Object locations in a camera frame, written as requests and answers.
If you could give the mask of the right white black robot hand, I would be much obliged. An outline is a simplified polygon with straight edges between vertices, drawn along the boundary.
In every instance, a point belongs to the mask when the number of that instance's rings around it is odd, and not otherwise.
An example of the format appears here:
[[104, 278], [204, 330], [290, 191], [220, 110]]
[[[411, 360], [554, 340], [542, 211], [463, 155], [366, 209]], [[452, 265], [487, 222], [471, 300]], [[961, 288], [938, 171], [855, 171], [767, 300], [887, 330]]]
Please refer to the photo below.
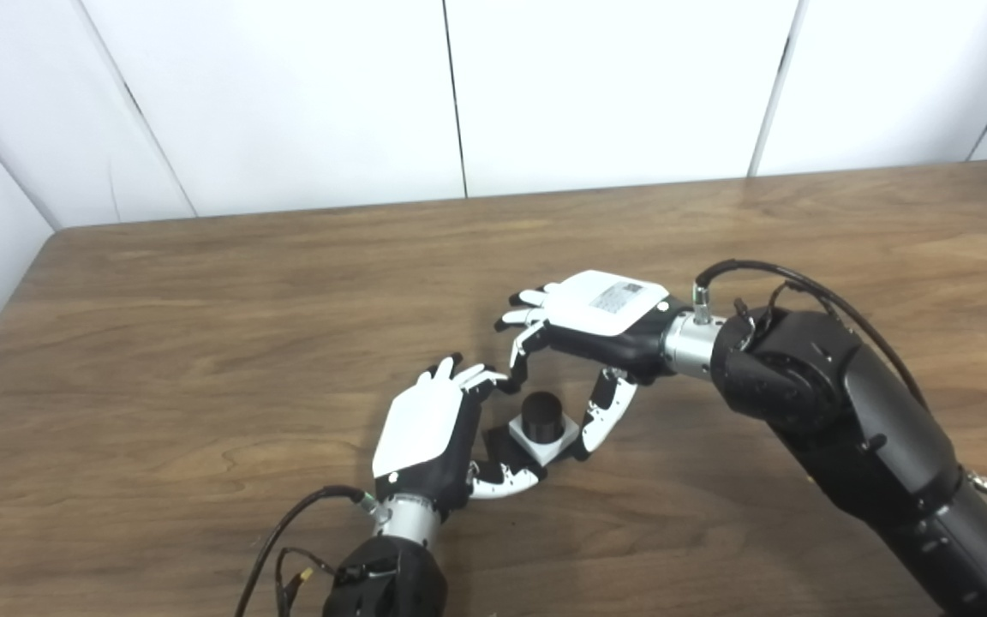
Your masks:
[[571, 455], [587, 460], [625, 414], [639, 386], [671, 376], [663, 344], [667, 332], [690, 304], [665, 286], [587, 270], [561, 282], [513, 294], [510, 311], [494, 324], [497, 332], [521, 328], [511, 344], [509, 381], [520, 390], [528, 379], [528, 358], [553, 349], [598, 363], [598, 374]]

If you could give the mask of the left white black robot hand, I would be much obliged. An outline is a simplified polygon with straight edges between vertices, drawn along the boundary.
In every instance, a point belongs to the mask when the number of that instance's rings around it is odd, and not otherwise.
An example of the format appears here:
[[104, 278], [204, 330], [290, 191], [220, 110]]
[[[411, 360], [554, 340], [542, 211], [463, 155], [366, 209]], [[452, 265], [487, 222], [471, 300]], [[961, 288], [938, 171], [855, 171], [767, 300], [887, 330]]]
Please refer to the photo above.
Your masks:
[[482, 404], [509, 378], [485, 363], [460, 368], [462, 361], [446, 356], [392, 400], [372, 461], [377, 500], [415, 496], [447, 519], [473, 499], [505, 499], [546, 479], [538, 464], [471, 457]]

